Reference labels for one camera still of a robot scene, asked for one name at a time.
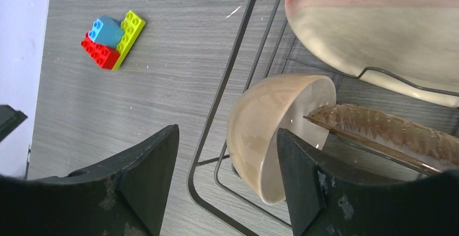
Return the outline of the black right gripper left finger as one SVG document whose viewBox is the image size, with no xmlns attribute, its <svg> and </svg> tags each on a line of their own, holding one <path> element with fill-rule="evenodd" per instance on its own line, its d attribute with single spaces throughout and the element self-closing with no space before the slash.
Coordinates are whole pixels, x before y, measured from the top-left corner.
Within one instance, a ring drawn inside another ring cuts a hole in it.
<svg viewBox="0 0 459 236">
<path fill-rule="evenodd" d="M 64 177 L 1 177 L 1 235 L 159 235 L 179 127 Z"/>
</svg>

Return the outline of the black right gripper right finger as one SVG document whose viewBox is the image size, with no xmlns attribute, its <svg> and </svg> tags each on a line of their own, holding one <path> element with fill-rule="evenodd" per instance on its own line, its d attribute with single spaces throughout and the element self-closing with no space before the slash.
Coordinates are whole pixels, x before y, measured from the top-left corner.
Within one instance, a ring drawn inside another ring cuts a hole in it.
<svg viewBox="0 0 459 236">
<path fill-rule="evenodd" d="M 287 129 L 277 151 L 294 235 L 458 235 L 458 171 L 396 182 Z"/>
</svg>

